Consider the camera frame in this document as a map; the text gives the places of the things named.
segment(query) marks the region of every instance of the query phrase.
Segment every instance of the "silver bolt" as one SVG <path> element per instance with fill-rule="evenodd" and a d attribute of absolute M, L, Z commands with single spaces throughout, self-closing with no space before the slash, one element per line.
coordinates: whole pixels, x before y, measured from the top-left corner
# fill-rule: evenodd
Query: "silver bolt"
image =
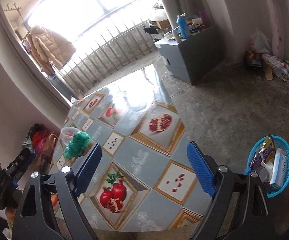
<path fill-rule="evenodd" d="M 67 172 L 70 171 L 70 167 L 69 167 L 69 166 L 62 167 L 61 171 L 62 171 L 63 173 L 67 173 Z"/>
<path fill-rule="evenodd" d="M 228 168 L 226 166 L 220 166 L 219 167 L 219 171 L 221 172 L 227 172 L 228 171 Z"/>
<path fill-rule="evenodd" d="M 36 172 L 36 171 L 31 174 L 32 178 L 37 178 L 38 176 L 39 176 L 39 172 Z"/>
<path fill-rule="evenodd" d="M 251 171 L 250 175 L 254 178 L 258 177 L 258 173 L 256 173 L 255 171 Z"/>

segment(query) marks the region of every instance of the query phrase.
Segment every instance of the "cardboard box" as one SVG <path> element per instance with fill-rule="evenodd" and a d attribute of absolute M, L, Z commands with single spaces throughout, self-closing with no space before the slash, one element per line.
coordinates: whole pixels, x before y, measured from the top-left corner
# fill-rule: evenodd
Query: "cardboard box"
<path fill-rule="evenodd" d="M 160 21 L 160 22 L 152 22 L 152 24 L 158 26 L 159 29 L 161 29 L 161 30 L 164 30 L 166 28 L 171 27 L 171 25 L 169 23 L 169 20 L 163 20 L 163 21 Z"/>

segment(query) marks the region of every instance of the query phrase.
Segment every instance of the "blue plastic basket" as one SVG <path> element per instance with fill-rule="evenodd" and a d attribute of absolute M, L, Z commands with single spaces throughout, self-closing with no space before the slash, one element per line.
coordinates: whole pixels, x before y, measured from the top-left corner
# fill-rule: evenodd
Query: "blue plastic basket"
<path fill-rule="evenodd" d="M 263 137 L 262 139 L 260 139 L 252 148 L 250 155 L 249 155 L 249 158 L 248 158 L 248 163 L 247 163 L 247 168 L 245 170 L 245 174 L 248 174 L 248 172 L 251 170 L 249 167 L 249 163 L 250 163 L 251 159 L 253 158 L 254 153 L 260 149 L 261 144 L 263 143 L 263 141 L 266 138 L 267 137 Z M 288 159 L 288 166 L 287 166 L 287 173 L 286 173 L 285 181 L 283 183 L 282 188 L 276 189 L 276 188 L 273 188 L 271 186 L 268 186 L 265 189 L 268 197 L 275 197 L 276 195 L 280 194 L 289 183 L 289 145 L 285 140 L 283 140 L 279 136 L 272 135 L 272 138 L 274 141 L 275 148 L 276 149 L 281 148 L 282 150 L 284 150 L 286 152 L 286 158 Z"/>

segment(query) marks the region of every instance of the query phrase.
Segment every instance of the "beige puffer jacket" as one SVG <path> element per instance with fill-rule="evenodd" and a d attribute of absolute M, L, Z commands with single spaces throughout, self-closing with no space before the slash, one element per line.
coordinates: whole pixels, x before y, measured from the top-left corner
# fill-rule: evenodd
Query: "beige puffer jacket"
<path fill-rule="evenodd" d="M 76 52 L 74 45 L 60 34 L 35 26 L 31 29 L 31 37 L 34 46 L 44 62 L 52 61 L 54 66 L 60 70 Z"/>

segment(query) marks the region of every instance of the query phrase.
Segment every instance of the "gray cabinet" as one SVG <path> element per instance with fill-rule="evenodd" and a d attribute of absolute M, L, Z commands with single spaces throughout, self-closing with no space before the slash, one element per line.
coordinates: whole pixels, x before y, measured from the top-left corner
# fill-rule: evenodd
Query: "gray cabinet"
<path fill-rule="evenodd" d="M 224 58 L 224 43 L 215 27 L 177 43 L 166 38 L 155 43 L 172 76 L 194 85 Z"/>

